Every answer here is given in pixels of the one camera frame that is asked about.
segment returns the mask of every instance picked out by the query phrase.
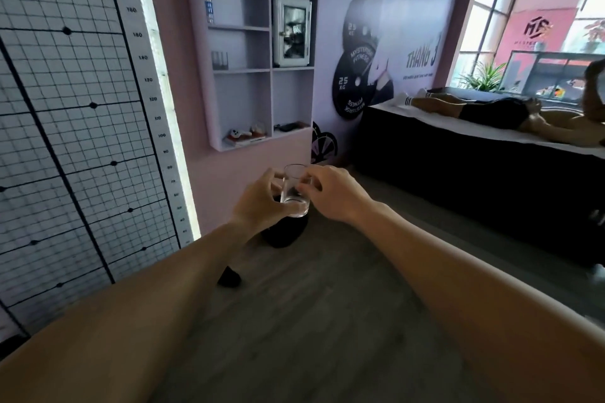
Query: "grid board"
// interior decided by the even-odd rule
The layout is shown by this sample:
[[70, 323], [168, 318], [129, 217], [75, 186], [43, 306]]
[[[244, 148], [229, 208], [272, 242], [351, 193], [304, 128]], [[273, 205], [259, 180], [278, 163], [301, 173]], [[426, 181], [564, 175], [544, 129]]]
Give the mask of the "grid board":
[[0, 308], [25, 334], [192, 240], [142, 13], [0, 0]]

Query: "window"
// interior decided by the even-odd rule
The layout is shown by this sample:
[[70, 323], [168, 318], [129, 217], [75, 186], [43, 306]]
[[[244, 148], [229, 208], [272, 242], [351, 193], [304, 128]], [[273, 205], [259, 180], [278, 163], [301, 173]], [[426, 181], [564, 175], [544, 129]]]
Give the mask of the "window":
[[466, 25], [450, 86], [480, 63], [491, 63], [500, 44], [514, 0], [475, 0]]
[[562, 51], [565, 53], [605, 54], [604, 0], [585, 0], [576, 15]]

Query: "plastic bottle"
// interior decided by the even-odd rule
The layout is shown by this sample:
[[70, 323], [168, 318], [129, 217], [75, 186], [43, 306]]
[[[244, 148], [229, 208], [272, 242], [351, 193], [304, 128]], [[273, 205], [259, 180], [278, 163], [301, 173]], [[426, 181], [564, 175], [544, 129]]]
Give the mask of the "plastic bottle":
[[212, 0], [204, 0], [206, 3], [206, 17], [208, 19], [208, 24], [214, 24], [214, 8], [212, 7]]

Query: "black shorts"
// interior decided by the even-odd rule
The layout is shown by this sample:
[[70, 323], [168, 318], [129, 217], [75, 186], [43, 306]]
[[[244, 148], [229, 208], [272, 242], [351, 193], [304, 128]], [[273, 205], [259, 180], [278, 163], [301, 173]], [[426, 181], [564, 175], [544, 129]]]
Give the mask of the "black shorts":
[[525, 101], [517, 98], [502, 98], [496, 101], [465, 104], [458, 118], [498, 129], [518, 129], [528, 117], [529, 111]]

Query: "floor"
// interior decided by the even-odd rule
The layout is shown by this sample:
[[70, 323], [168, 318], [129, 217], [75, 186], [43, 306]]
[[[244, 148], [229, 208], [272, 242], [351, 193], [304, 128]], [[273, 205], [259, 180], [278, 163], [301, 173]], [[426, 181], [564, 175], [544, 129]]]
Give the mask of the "floor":
[[[578, 310], [605, 319], [584, 270], [397, 188], [358, 177], [408, 220]], [[357, 231], [315, 210], [286, 249], [233, 262], [151, 401], [493, 402], [400, 275]]]

